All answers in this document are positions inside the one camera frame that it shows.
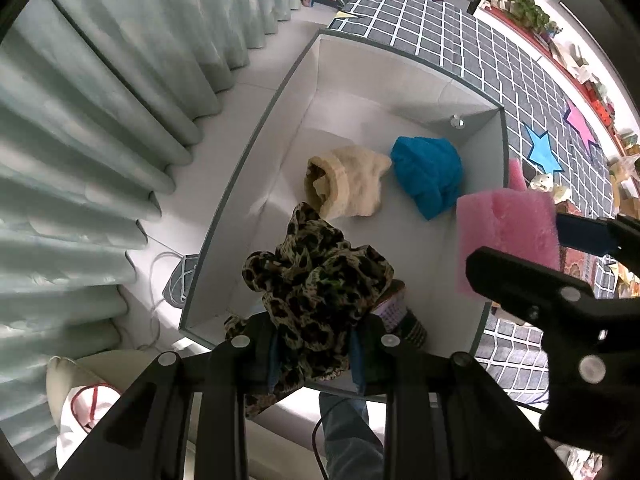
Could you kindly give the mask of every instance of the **pink cloth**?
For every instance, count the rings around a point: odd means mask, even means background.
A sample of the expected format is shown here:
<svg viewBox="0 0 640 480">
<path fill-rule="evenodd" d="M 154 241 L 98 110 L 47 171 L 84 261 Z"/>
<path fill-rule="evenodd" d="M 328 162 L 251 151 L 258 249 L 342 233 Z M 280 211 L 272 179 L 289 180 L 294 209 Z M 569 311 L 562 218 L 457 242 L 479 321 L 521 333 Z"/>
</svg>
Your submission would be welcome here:
<svg viewBox="0 0 640 480">
<path fill-rule="evenodd" d="M 509 188 L 516 191 L 524 191 L 527 189 L 527 181 L 524 180 L 522 174 L 522 166 L 517 158 L 509 159 Z"/>
<path fill-rule="evenodd" d="M 464 195 L 458 199 L 456 219 L 458 281 L 464 293 L 475 294 L 465 275 L 466 258 L 483 246 L 559 270 L 560 244 L 551 193 L 496 189 Z"/>
</svg>

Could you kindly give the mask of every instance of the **beige knit hat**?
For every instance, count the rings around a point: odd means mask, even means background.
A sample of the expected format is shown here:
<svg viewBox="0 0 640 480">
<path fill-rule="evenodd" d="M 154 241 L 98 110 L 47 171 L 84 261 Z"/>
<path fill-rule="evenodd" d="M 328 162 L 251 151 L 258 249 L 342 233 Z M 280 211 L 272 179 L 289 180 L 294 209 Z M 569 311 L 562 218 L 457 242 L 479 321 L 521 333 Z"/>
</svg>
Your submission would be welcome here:
<svg viewBox="0 0 640 480">
<path fill-rule="evenodd" d="M 380 206 L 380 177 L 390 167 L 388 156 L 363 146 L 313 156 L 306 169 L 306 200 L 325 220 L 371 216 Z"/>
</svg>

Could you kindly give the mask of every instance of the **leopard print fabric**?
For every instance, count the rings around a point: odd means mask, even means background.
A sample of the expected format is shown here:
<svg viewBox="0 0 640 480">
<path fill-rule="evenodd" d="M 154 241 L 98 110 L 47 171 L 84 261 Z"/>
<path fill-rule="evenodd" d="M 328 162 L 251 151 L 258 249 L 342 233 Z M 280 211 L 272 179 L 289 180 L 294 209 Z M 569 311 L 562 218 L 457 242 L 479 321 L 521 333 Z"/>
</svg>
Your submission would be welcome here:
<svg viewBox="0 0 640 480">
<path fill-rule="evenodd" d="M 349 334 L 393 275 L 375 249 L 352 248 L 309 204 L 296 206 L 283 243 L 274 253 L 251 254 L 242 268 L 249 288 L 263 292 L 280 344 L 282 368 L 274 396 L 258 403 L 273 404 L 306 380 L 331 379 L 347 370 Z M 225 329 L 232 338 L 242 333 L 244 321 L 233 316 Z M 251 408 L 247 399 L 248 414 Z"/>
</svg>

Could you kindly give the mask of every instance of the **blue cloth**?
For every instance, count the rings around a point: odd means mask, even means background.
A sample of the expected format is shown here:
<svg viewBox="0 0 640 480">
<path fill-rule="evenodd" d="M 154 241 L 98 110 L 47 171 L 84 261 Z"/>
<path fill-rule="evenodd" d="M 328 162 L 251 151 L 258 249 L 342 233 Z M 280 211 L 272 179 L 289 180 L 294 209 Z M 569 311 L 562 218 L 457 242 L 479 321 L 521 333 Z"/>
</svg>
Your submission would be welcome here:
<svg viewBox="0 0 640 480">
<path fill-rule="evenodd" d="M 326 472 L 330 480 L 382 480 L 385 450 L 369 427 L 367 401 L 320 393 Z"/>
<path fill-rule="evenodd" d="M 398 137 L 391 149 L 391 160 L 400 185 L 427 220 L 456 203 L 462 162 L 448 140 Z"/>
</svg>

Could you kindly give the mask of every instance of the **pink star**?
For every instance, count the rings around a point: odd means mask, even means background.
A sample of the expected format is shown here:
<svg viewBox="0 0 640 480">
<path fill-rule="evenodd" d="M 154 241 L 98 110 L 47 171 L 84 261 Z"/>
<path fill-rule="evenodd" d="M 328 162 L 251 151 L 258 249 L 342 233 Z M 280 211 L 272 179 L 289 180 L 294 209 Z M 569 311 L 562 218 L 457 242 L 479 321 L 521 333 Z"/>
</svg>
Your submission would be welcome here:
<svg viewBox="0 0 640 480">
<path fill-rule="evenodd" d="M 584 115 L 580 113 L 580 110 L 578 110 L 578 108 L 576 108 L 569 99 L 566 100 L 566 103 L 569 107 L 569 110 L 564 115 L 564 120 L 576 132 L 578 132 L 580 138 L 582 139 L 582 143 L 587 150 L 587 153 L 591 153 L 589 143 L 595 144 L 596 146 L 598 145 L 598 143 L 596 142 L 596 139 L 593 138 L 593 134 L 591 133 L 591 130 L 587 125 L 587 121 L 584 119 Z"/>
</svg>

